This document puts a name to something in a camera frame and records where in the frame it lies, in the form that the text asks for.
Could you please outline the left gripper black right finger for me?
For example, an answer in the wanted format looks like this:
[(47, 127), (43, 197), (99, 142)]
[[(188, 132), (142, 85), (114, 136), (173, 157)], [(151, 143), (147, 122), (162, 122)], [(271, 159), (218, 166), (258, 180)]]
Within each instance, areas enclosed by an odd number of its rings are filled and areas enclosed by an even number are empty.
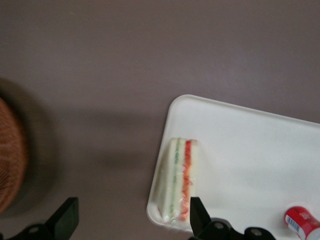
[(190, 225), (193, 232), (191, 240), (274, 240), (266, 229), (248, 227), (244, 233), (236, 231), (222, 218), (211, 218), (199, 197), (190, 200)]

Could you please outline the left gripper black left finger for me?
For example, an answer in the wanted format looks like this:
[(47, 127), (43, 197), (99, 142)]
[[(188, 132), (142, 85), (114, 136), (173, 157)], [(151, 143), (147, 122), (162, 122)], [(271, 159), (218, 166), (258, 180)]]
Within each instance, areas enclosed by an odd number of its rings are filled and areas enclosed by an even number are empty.
[(32, 224), (11, 240), (69, 240), (79, 224), (79, 198), (69, 197), (45, 223)]

